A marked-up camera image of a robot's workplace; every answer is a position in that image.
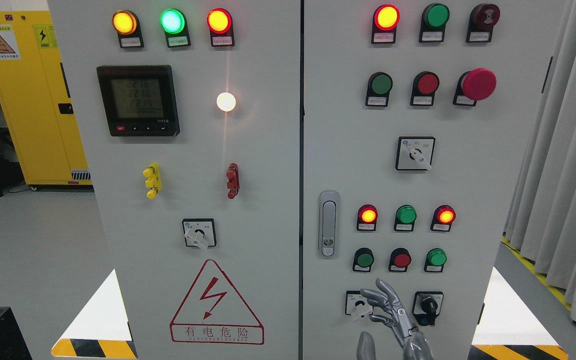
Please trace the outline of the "silver robotic hand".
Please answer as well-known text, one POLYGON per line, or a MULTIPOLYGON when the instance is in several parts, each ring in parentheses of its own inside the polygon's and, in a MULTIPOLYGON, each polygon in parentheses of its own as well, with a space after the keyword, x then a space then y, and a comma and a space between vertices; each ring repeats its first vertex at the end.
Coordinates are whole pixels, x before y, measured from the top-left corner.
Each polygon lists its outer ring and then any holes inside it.
POLYGON ((369 314, 370 321, 382 323, 393 332, 403 351, 403 360, 434 360, 425 334, 413 324, 395 289, 380 278, 375 285, 379 291, 362 288, 359 292, 368 305, 382 309, 388 316, 369 314))

